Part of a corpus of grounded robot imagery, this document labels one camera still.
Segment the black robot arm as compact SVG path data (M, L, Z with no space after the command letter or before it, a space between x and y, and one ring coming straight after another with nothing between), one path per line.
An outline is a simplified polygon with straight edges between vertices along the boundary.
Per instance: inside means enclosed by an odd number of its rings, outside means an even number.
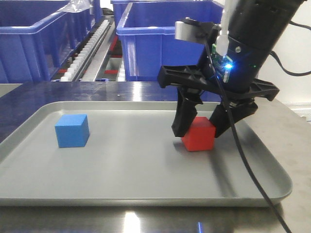
M221 96L210 122L215 136L231 125L254 114L256 97L273 100L279 89L259 80L257 74L285 28L302 5L300 0L240 0L233 8L228 24L228 50L217 52L217 37L222 25L183 19L193 29L192 38L205 45L195 65L162 66L157 80L160 87L177 87L178 102L172 130L183 137L197 115L202 91Z

